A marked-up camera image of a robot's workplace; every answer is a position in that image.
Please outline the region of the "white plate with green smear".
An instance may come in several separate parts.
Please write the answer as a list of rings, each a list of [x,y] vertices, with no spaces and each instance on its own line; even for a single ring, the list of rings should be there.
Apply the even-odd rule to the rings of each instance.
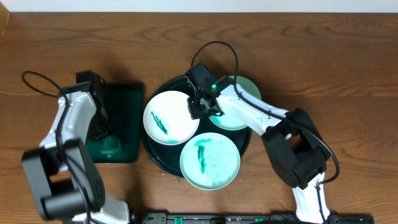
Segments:
[[[189,96],[181,91],[164,91],[155,95],[143,114],[146,134],[155,142],[173,146],[189,140],[200,120],[192,119],[188,110]]]

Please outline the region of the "green scrub sponge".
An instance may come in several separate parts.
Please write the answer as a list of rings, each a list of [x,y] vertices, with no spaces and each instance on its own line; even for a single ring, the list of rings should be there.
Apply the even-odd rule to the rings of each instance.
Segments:
[[[121,141],[117,136],[108,136],[103,139],[102,143],[99,152],[103,155],[116,154],[122,150]]]

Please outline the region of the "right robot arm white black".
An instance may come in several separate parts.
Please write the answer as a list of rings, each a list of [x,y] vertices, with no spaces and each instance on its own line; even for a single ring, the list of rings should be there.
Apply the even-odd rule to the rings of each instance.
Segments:
[[[296,216],[301,222],[326,223],[323,181],[331,153],[309,115],[300,108],[289,112],[248,93],[235,78],[216,78],[199,63],[185,76],[194,89],[188,99],[193,119],[232,116],[261,136],[272,168],[292,188]]]

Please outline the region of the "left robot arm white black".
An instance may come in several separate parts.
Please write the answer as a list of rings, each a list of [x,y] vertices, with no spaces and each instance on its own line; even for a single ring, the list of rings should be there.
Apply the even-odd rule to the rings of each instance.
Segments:
[[[76,84],[60,87],[58,111],[37,149],[22,155],[22,166],[43,220],[64,223],[129,223],[128,204],[106,195],[104,183],[86,150],[86,140],[109,134],[103,103],[105,80],[86,70]]]

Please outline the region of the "round black serving tray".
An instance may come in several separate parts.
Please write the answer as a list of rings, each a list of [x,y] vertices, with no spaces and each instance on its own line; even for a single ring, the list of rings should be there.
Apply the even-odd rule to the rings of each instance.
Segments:
[[[187,78],[180,76],[169,80],[160,86],[152,96],[156,96],[164,91],[181,91],[190,96],[193,95],[193,88],[191,88]],[[201,119],[195,136],[202,133],[218,133],[226,136],[237,146],[239,155],[242,156],[249,146],[251,140],[252,129],[249,127],[228,131],[217,127],[209,118]],[[141,139],[143,145],[150,156],[150,158],[164,171],[182,178],[183,174],[180,169],[180,155],[185,143],[173,146],[166,146],[154,141],[145,131],[141,129]]]

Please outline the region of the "dark green rectangular tray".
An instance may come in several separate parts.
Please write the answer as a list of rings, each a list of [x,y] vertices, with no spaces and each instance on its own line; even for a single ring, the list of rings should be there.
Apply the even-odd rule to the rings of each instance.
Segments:
[[[86,150],[95,163],[132,163],[139,153],[143,89],[138,83],[110,83],[104,87],[104,107],[108,114],[108,136],[117,136],[122,150],[116,154],[100,153],[102,141],[86,138]]]

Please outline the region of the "pale green plate back right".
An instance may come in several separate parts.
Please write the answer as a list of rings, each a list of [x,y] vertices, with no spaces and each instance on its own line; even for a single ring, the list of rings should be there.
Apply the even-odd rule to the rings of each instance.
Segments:
[[[261,92],[259,91],[258,87],[249,79],[237,76],[237,84],[241,85],[241,87],[252,96],[261,99]],[[222,116],[211,116],[210,121],[217,127],[227,131],[237,131],[247,127],[247,125],[240,121],[237,117],[226,113],[224,113]]]

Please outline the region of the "pale green plate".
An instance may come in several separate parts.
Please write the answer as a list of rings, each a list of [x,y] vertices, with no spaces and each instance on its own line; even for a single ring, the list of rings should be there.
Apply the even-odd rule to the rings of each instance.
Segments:
[[[202,133],[189,140],[180,155],[180,170],[198,189],[218,190],[230,184],[239,172],[237,146],[218,133]]]
[[[237,84],[241,85],[241,87],[252,96],[261,99],[261,92],[259,91],[258,87],[249,79],[237,76]],[[222,116],[211,116],[210,121],[217,127],[227,131],[237,131],[247,127],[247,125],[240,121],[237,117],[226,113],[224,113]]]

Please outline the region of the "pale green plate front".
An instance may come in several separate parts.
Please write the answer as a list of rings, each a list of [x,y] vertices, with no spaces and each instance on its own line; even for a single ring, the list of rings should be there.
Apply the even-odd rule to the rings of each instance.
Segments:
[[[180,155],[180,170],[198,189],[218,190],[230,184],[239,172],[237,146],[218,133],[202,133],[189,140]]]

